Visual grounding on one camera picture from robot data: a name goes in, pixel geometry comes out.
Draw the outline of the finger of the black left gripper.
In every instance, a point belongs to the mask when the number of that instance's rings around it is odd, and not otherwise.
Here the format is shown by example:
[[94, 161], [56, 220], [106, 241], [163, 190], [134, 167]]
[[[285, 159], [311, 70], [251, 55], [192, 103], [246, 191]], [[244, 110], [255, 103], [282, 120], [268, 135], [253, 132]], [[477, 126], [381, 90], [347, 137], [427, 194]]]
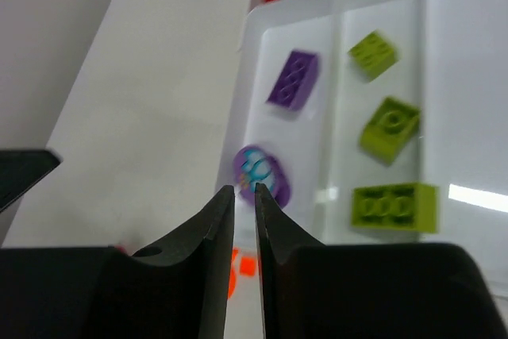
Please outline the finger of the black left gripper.
[[1, 212], [16, 202], [62, 163], [51, 149], [1, 150]]

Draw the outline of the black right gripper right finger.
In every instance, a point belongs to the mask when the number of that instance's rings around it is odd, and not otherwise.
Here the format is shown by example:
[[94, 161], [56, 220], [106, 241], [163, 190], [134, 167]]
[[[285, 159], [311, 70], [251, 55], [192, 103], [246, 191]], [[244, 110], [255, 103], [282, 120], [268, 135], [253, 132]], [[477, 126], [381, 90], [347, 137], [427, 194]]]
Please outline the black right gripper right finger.
[[266, 338], [504, 338], [475, 261], [445, 243], [325, 245], [256, 185]]

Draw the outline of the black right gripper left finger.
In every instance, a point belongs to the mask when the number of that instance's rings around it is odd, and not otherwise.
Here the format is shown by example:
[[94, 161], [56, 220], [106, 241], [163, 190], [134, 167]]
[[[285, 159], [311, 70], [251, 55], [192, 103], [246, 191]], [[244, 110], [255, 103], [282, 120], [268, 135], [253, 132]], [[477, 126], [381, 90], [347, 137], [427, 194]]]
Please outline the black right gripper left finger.
[[4, 338], [221, 338], [235, 196], [132, 255], [113, 246], [1, 252]]

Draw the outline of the purple sloped lego brick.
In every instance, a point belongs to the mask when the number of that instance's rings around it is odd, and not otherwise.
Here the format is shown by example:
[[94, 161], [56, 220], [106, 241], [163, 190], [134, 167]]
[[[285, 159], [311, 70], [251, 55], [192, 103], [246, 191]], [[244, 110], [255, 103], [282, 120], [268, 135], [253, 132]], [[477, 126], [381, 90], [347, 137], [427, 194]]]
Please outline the purple sloped lego brick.
[[251, 206], [255, 205], [257, 183], [268, 188], [281, 208], [291, 199], [291, 186], [282, 165], [259, 145], [247, 145], [235, 155], [233, 173], [240, 196]]

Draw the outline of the lime green lego brick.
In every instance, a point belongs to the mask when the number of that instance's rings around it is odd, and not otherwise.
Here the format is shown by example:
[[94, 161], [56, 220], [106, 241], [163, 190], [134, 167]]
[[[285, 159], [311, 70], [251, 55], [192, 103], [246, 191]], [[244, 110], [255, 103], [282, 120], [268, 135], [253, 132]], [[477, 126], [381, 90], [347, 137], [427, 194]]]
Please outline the lime green lego brick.
[[398, 61], [396, 47], [379, 30], [374, 30], [353, 45], [348, 55], [369, 81], [395, 65]]

